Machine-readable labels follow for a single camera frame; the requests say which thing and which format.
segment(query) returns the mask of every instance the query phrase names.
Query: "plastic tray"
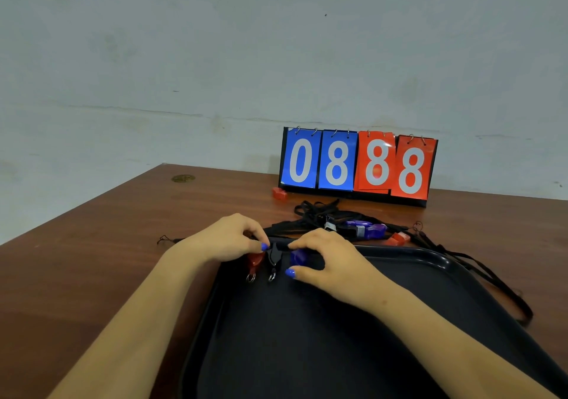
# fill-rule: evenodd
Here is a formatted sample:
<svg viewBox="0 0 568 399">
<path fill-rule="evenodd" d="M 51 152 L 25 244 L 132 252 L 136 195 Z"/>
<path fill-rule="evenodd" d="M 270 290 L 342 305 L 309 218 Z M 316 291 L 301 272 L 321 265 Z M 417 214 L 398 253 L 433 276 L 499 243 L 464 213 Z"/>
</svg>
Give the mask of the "plastic tray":
<svg viewBox="0 0 568 399">
<path fill-rule="evenodd" d="M 455 261 L 414 248 L 357 249 L 438 314 L 568 398 L 568 376 Z M 186 358 L 179 398 L 447 397 L 380 321 L 286 277 L 289 259 L 285 253 L 271 283 L 268 268 L 248 284 L 243 260 L 221 266 Z M 319 255 L 310 262 L 323 267 Z"/>
</svg>

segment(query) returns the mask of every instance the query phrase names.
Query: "wooden table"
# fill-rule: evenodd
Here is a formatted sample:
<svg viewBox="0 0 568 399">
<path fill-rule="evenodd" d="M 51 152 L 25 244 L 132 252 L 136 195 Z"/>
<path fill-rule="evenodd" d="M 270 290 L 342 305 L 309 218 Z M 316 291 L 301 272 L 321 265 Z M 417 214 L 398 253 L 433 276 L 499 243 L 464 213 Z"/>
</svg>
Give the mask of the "wooden table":
<svg viewBox="0 0 568 399">
<path fill-rule="evenodd" d="M 178 174 L 195 180 L 175 183 Z M 63 378 L 150 272 L 168 244 L 240 212 L 263 226 L 294 219 L 302 200 L 274 201 L 277 176 L 160 165 L 0 246 L 0 398 L 42 398 Z M 412 225 L 488 264 L 535 311 L 528 331 L 568 369 L 568 202 L 432 190 L 426 209 L 344 201 Z M 154 386 L 173 397 L 217 266 L 192 285 Z"/>
</svg>

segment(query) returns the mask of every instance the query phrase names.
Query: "person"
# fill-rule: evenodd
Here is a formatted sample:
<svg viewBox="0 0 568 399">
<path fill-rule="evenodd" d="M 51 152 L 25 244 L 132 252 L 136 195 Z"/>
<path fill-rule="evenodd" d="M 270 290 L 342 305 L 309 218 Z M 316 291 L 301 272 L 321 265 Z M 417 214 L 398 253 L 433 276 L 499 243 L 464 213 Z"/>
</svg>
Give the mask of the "person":
<svg viewBox="0 0 568 399">
<path fill-rule="evenodd" d="M 200 267 L 269 245 L 258 222 L 235 214 L 169 248 L 49 398 L 149 397 Z M 292 266 L 286 274 L 380 319 L 452 399 L 556 397 L 389 280 L 337 233 L 314 230 L 288 246 L 316 250 L 325 268 Z"/>
</svg>

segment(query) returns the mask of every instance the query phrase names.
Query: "black strap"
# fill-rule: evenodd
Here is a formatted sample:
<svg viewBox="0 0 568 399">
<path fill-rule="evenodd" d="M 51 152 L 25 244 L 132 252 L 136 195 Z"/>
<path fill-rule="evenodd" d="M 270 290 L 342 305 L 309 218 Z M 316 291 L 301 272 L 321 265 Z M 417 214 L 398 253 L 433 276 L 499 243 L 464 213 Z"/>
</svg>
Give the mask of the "black strap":
<svg viewBox="0 0 568 399">
<path fill-rule="evenodd" d="M 303 201 L 300 205 L 297 205 L 294 208 L 294 213 L 300 216 L 300 219 L 297 219 L 296 221 L 282 221 L 276 224 L 272 224 L 270 227 L 264 229 L 264 231 L 266 232 L 266 235 L 268 237 L 287 237 L 288 235 L 304 234 L 310 230 L 324 228 L 327 222 L 331 222 L 336 226 L 337 232 L 340 235 L 345 237 L 347 240 L 355 241 L 357 240 L 356 235 L 354 235 L 351 230 L 348 230 L 348 227 L 341 225 L 345 221 L 361 220 L 369 221 L 373 224 L 384 224 L 387 226 L 387 234 L 385 234 L 385 239 L 392 236 L 393 233 L 403 231 L 410 236 L 411 241 L 414 244 L 420 246 L 421 248 L 426 248 L 428 250 L 451 256 L 468 271 L 475 272 L 477 275 L 481 276 L 481 278 L 493 284 L 505 295 L 507 295 L 507 297 L 509 297 L 520 310 L 522 310 L 525 318 L 517 321 L 524 327 L 530 324 L 531 320 L 534 317 L 534 314 L 530 306 L 522 299 L 521 296 L 517 295 L 489 267 L 485 266 L 480 261 L 477 261 L 467 254 L 448 251 L 442 245 L 434 244 L 434 242 L 432 242 L 430 238 L 426 236 L 426 233 L 416 227 L 416 225 L 422 226 L 421 223 L 416 223 L 412 228 L 412 231 L 410 231 L 409 227 L 386 223 L 380 221 L 377 218 L 373 218 L 372 216 L 363 215 L 359 212 L 339 210 L 339 208 L 337 207 L 338 204 L 339 199 L 327 205 L 323 204 L 322 202 L 316 202 L 312 204 L 308 201 Z M 477 263 L 480 269 L 463 259 L 472 260 L 473 262 Z"/>
</svg>

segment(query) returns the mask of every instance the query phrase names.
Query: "person's right hand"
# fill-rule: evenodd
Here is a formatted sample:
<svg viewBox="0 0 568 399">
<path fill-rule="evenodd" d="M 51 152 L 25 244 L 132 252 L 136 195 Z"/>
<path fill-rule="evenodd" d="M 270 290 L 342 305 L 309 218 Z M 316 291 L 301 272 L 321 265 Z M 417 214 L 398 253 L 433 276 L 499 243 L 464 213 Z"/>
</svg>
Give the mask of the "person's right hand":
<svg viewBox="0 0 568 399">
<path fill-rule="evenodd" d="M 288 276 L 307 282 L 336 299 L 371 312 L 376 300 L 398 287 L 380 273 L 355 247 L 336 232 L 317 229 L 288 245 L 289 249 L 311 248 L 322 254 L 325 268 L 317 271 L 305 266 L 290 266 Z"/>
</svg>

